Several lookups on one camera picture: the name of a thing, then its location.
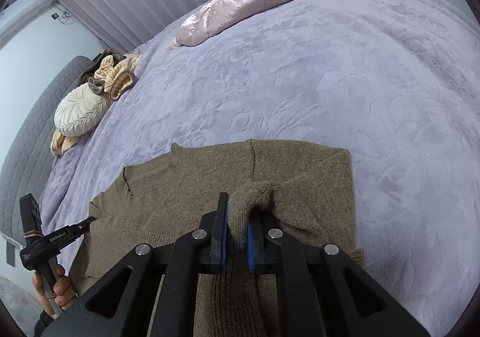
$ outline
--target electrical outlet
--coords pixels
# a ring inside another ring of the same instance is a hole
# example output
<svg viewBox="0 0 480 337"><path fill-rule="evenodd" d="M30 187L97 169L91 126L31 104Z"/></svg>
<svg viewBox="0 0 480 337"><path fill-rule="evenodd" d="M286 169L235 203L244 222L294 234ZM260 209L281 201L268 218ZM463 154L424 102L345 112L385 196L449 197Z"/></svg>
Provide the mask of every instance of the electrical outlet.
<svg viewBox="0 0 480 337"><path fill-rule="evenodd" d="M7 264L15 267L15 245L7 241Z"/></svg>

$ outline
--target knit sweater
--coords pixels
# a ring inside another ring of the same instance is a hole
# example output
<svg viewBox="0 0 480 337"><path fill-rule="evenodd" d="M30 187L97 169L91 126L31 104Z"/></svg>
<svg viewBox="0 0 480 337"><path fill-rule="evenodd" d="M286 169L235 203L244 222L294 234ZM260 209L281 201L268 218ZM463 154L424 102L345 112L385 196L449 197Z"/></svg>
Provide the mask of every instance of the knit sweater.
<svg viewBox="0 0 480 337"><path fill-rule="evenodd" d="M245 228L253 208L271 209L282 229L300 241L336 243L355 250L349 151L312 143L248 140L181 148L126 167L90 204L97 218L85 235L70 274L84 292L139 243L174 242L230 194L229 259L221 275L201 275L194 335L278 335L275 277L248 272Z"/></svg>

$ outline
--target headboard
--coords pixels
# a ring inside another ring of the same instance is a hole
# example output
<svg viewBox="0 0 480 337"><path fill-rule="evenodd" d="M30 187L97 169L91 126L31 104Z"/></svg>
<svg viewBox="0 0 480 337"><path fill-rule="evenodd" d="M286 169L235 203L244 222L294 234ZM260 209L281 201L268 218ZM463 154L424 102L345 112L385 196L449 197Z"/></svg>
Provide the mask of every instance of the headboard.
<svg viewBox="0 0 480 337"><path fill-rule="evenodd" d="M25 245L18 199L32 193L39 199L53 165L50 142L59 102L77 86L78 76L92 61L77 56L42 93L11 144L0 171L0 232Z"/></svg>

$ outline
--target bedspread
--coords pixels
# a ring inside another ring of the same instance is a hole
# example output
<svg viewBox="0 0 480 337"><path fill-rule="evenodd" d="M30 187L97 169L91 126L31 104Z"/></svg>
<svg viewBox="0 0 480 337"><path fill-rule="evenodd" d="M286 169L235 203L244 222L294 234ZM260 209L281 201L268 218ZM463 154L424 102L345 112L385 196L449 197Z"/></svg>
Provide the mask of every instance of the bedspread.
<svg viewBox="0 0 480 337"><path fill-rule="evenodd" d="M185 18L137 49L136 86L59 158L44 231L173 142L346 148L367 271L444 335L480 282L480 28L443 0L293 0L171 49Z"/></svg>

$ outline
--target metal bolt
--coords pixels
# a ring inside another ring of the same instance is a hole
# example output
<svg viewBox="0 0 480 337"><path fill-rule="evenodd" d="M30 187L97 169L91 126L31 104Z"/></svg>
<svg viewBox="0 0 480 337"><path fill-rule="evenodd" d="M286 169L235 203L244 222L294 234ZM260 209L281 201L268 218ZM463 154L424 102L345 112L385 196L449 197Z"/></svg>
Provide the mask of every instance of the metal bolt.
<svg viewBox="0 0 480 337"><path fill-rule="evenodd" d="M135 253L139 256L146 255L148 252L150 252L150 246L145 243L142 243L135 248Z"/></svg>
<svg viewBox="0 0 480 337"><path fill-rule="evenodd" d="M192 234L196 240L203 240L207 236L207 232L201 228L196 229Z"/></svg>
<svg viewBox="0 0 480 337"><path fill-rule="evenodd" d="M329 243L327 245L325 245L325 247L323 248L323 250L325 250L325 253L327 255L330 255L330 256L335 256L338 254L338 252L340 251L340 249L338 248L338 246L336 245L333 245L332 243Z"/></svg>
<svg viewBox="0 0 480 337"><path fill-rule="evenodd" d="M280 230L279 228L271 228L268 231L268 236L270 238L281 238L283 236L283 231Z"/></svg>

